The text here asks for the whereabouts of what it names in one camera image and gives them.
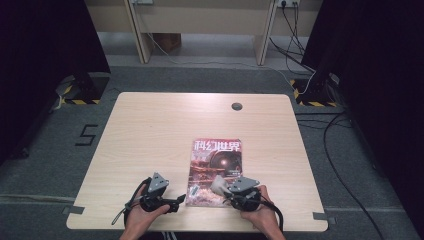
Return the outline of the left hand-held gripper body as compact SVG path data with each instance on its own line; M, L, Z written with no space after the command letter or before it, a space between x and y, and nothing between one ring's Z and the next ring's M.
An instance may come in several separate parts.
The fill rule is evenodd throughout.
M135 191L133 200L137 199L146 212L152 212L160 206L174 203L172 199L164 199L164 194L169 181L155 172L152 177L145 179Z

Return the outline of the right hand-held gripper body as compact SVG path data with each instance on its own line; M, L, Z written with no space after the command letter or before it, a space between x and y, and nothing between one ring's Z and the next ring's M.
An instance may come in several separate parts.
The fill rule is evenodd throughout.
M240 211L255 211L261 200L258 184L259 181L244 176L237 178L228 187L230 204Z

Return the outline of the white waffle cloth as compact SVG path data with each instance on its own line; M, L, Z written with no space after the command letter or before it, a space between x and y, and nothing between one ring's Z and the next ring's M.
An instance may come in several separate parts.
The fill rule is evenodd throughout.
M214 181L210 186L210 189L213 193L219 196L225 196L226 194L230 194L227 181L220 175L217 175L215 177Z

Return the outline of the magazine with reddish cover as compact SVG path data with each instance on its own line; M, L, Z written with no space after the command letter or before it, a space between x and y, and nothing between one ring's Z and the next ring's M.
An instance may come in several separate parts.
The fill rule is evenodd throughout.
M225 208L229 203L211 185L217 176L228 183L243 174L239 139L198 138L193 141L185 204L187 207Z

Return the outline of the person's left hand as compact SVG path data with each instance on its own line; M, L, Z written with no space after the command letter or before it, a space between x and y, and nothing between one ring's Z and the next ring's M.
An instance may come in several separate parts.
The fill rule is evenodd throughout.
M167 213L169 208L169 205L163 205L152 212L146 212L142 209L137 199L133 200L131 202L131 211L127 216L124 232L135 235L143 234L159 216Z

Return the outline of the person's right hand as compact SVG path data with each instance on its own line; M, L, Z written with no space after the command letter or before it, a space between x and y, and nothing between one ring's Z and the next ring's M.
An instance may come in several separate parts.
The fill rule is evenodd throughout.
M279 229L275 212L263 204L252 212L241 211L240 216L249 221L254 228L262 233Z

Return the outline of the stand base with hazard tape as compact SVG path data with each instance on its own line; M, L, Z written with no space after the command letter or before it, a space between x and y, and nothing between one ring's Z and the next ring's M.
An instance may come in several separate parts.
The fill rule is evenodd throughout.
M110 74L103 72L89 73L83 79L65 77L56 89L58 104L99 104L109 80Z
M326 81L315 80L314 75L290 81L298 105L312 107L336 107L334 95Z

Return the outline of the brown cardboard box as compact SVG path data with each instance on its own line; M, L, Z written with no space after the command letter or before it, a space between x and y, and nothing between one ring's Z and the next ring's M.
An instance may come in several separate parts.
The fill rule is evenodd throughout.
M180 33L154 33L154 40L167 53L182 45Z

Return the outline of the black curtain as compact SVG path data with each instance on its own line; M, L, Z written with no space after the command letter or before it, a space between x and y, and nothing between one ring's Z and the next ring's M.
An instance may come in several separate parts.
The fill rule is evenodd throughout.
M424 238L424 0L323 0L304 64L339 79L377 167Z
M64 78L109 70L85 0L0 0L0 165L30 142Z

